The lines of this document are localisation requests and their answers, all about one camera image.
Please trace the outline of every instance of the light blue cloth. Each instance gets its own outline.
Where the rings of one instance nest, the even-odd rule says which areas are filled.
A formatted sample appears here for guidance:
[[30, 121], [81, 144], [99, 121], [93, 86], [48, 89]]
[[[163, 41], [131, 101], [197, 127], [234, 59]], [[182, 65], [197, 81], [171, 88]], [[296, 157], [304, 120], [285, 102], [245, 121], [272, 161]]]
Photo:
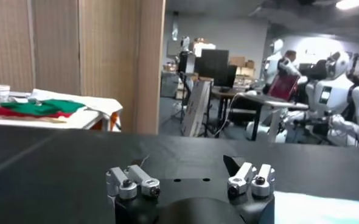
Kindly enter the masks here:
[[275, 224], [359, 224], [359, 201], [275, 192]]

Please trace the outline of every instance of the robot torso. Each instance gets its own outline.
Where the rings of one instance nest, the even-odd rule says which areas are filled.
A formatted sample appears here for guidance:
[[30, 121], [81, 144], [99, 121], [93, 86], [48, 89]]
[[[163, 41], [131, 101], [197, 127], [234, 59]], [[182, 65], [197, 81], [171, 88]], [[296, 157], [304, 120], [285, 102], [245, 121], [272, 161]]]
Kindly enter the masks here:
[[324, 117], [324, 113], [328, 111], [341, 114], [349, 104], [347, 97], [353, 85], [346, 75], [341, 75], [334, 80], [325, 79], [308, 84], [305, 91], [310, 109], [315, 111], [319, 118]]

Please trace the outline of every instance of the white cloth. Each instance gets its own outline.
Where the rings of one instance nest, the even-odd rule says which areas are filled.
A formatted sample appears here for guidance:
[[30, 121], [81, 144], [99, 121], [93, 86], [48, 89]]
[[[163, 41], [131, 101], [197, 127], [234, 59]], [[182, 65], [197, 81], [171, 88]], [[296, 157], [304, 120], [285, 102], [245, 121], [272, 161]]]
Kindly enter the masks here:
[[34, 89], [29, 99], [35, 100], [70, 100], [78, 103], [85, 104], [89, 110], [95, 110], [103, 113], [105, 119], [109, 119], [113, 113], [119, 112], [123, 106], [115, 99], [89, 97], [89, 96], [76, 96], [70, 94], [56, 93], [42, 89]]
[[276, 224], [359, 224], [359, 201], [275, 192]]

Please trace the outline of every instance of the black table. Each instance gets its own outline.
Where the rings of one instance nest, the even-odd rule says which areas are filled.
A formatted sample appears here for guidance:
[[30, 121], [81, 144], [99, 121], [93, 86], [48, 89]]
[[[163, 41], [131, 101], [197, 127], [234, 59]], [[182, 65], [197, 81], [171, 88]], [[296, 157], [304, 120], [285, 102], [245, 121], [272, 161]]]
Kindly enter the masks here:
[[230, 89], [228, 92], [221, 92], [219, 87], [213, 87], [211, 89], [211, 95], [219, 98], [218, 111], [217, 111], [217, 129], [223, 124], [227, 116], [228, 103], [232, 100], [236, 94], [242, 91], [236, 89]]
[[359, 149], [0, 126], [0, 223], [114, 223], [105, 171], [147, 155], [156, 178], [227, 177], [223, 155], [245, 156], [277, 191], [359, 200]]

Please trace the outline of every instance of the wooden partition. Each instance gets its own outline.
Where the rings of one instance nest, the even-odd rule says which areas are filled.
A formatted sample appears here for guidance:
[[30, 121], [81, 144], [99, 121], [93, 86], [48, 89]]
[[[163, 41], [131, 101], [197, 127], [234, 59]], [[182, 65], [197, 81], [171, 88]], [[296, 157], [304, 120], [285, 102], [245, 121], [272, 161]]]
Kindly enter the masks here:
[[35, 39], [36, 88], [80, 94], [78, 0], [29, 1]]
[[136, 131], [158, 134], [159, 87], [165, 0], [142, 0]]
[[0, 83], [108, 97], [158, 133], [165, 0], [0, 0]]
[[82, 94], [117, 99], [134, 131], [140, 0], [80, 0]]
[[0, 84], [33, 88], [27, 0], [0, 0]]

